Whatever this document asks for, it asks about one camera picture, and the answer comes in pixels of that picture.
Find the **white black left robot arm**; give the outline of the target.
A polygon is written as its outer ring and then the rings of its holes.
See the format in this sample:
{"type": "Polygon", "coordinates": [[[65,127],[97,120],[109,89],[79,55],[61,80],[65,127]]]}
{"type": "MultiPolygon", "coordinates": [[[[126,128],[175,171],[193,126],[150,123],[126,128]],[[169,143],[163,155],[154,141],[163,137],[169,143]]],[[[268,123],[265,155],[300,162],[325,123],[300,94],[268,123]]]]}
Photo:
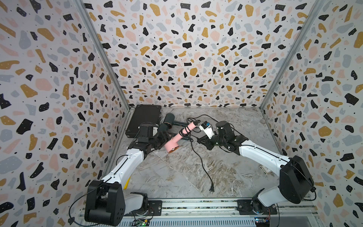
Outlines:
{"type": "Polygon", "coordinates": [[[117,226],[127,214],[148,212],[148,196],[145,193],[124,195],[124,187],[135,169],[147,155],[161,149],[170,140],[167,131],[154,124],[143,123],[137,137],[128,146],[126,154],[101,180],[93,180],[86,194],[84,220],[94,224],[117,226]]]}

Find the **pink hair dryer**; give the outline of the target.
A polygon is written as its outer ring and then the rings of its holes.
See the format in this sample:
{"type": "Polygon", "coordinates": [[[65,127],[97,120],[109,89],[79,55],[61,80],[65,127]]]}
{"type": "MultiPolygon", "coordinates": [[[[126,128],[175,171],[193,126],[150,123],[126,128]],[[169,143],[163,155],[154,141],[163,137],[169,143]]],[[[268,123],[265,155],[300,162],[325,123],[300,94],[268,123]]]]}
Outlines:
{"type": "Polygon", "coordinates": [[[172,153],[179,148],[178,142],[183,138],[188,138],[194,128],[200,123],[200,120],[191,122],[181,129],[171,140],[164,146],[168,153],[172,153]]]}

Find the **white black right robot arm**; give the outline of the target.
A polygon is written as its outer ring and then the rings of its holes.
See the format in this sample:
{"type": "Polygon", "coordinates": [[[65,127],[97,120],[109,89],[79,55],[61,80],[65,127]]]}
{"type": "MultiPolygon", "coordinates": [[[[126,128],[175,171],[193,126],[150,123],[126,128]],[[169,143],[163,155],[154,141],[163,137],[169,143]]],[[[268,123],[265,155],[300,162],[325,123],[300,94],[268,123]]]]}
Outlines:
{"type": "Polygon", "coordinates": [[[244,135],[235,134],[227,121],[216,123],[215,131],[208,122],[204,122],[199,128],[205,136],[197,142],[208,150],[214,147],[223,148],[228,153],[259,163],[279,177],[277,186],[263,188],[252,197],[250,209],[254,213],[263,214],[270,206],[282,201],[299,204],[309,192],[315,191],[313,178],[304,160],[299,156],[291,158],[263,148],[244,135]]]}

